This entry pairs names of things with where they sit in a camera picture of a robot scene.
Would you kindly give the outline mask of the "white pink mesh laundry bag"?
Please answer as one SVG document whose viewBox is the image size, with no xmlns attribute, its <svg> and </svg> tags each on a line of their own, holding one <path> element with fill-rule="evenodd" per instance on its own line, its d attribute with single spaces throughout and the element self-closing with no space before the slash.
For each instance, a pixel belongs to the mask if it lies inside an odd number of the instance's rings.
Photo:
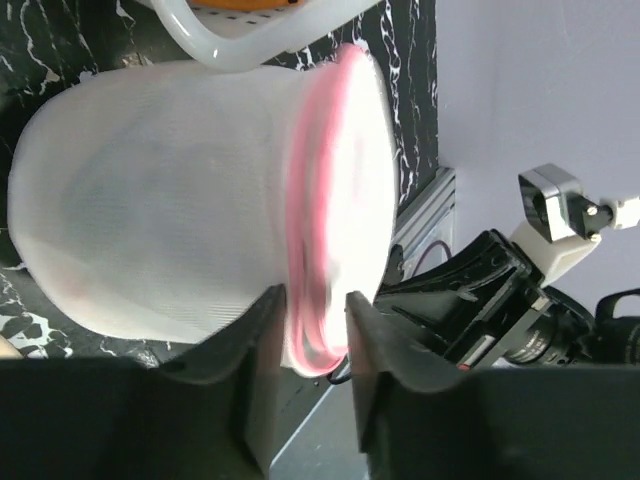
<svg viewBox="0 0 640 480">
<path fill-rule="evenodd" d="M 11 241 L 71 320 L 197 344 L 282 284 L 279 360 L 304 377 L 347 356 L 345 298 L 377 293 L 397 206 L 386 85 L 348 43 L 304 71 L 99 73 L 29 120 L 7 188 Z"/>
</svg>

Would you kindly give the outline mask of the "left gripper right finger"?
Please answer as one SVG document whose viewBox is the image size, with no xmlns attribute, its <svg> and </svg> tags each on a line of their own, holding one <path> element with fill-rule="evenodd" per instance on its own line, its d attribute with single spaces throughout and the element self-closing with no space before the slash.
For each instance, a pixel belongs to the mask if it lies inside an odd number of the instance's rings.
<svg viewBox="0 0 640 480">
<path fill-rule="evenodd" d="M 634 367 L 464 371 L 360 293 L 346 300 L 360 450 L 374 479 L 635 479 Z"/>
</svg>

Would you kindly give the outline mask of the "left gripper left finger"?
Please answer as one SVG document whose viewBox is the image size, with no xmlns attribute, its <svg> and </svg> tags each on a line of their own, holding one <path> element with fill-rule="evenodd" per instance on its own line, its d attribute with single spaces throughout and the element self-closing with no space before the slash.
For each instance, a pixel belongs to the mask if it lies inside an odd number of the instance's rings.
<svg viewBox="0 0 640 480">
<path fill-rule="evenodd" d="M 5 479 L 265 479 L 286 313 L 268 288 L 156 368 L 125 357 L 5 360 Z"/>
</svg>

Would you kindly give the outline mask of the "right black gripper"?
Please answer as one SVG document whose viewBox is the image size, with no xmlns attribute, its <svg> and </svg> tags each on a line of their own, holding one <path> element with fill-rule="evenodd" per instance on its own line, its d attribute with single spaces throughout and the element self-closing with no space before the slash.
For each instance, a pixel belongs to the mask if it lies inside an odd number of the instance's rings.
<svg viewBox="0 0 640 480">
<path fill-rule="evenodd" d="M 639 363 L 639 319 L 616 316 L 627 290 L 595 313 L 560 290 L 496 230 L 434 269 L 383 287 L 375 307 L 427 350 L 461 369 Z"/>
</svg>

